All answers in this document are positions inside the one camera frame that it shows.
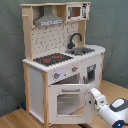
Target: control knob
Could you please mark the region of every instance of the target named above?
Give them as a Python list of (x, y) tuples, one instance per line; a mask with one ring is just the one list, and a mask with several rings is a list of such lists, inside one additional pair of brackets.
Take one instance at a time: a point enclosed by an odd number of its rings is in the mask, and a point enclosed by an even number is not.
[(77, 67), (73, 67), (72, 71), (75, 72), (78, 68)]
[(55, 74), (54, 74), (54, 78), (55, 78), (55, 79), (58, 79), (59, 76), (60, 76), (60, 74), (58, 74), (58, 73), (55, 73)]

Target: toy kitchen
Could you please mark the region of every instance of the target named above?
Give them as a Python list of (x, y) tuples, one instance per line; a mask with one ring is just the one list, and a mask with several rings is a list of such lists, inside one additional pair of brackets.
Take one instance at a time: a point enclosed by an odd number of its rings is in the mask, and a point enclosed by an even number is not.
[(92, 123), (88, 90), (101, 87), (105, 49), (85, 44), (90, 4), (21, 5), (26, 109), (45, 128)]

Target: sink faucet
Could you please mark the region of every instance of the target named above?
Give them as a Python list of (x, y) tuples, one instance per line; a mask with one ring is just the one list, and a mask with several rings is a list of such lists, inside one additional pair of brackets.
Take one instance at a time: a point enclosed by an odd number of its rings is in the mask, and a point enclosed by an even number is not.
[(70, 38), (70, 43), (68, 44), (68, 49), (72, 49), (73, 47), (75, 47), (75, 44), (73, 44), (72, 39), (75, 35), (80, 36), (80, 41), (82, 41), (82, 35), (80, 33), (74, 33), (71, 38)]

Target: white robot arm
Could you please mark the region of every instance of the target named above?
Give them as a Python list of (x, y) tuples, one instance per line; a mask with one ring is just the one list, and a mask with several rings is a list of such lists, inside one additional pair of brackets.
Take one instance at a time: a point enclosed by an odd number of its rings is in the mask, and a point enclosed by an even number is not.
[(128, 126), (128, 100), (117, 99), (108, 105), (106, 97), (96, 88), (90, 90), (92, 111), (112, 128)]

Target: table surface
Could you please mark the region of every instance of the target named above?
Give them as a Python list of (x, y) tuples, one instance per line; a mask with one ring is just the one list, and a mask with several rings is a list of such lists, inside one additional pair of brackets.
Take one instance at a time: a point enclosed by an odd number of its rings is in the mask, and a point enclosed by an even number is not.
[[(111, 104), (118, 98), (128, 99), (128, 89), (102, 80), (101, 92), (107, 97), (108, 103)], [(110, 128), (104, 120), (93, 116), (92, 124), (83, 124), (87, 128)], [(16, 110), (0, 118), (0, 128), (44, 128), (37, 119), (23, 109)], [(50, 128), (81, 128), (78, 125), (53, 125)]]

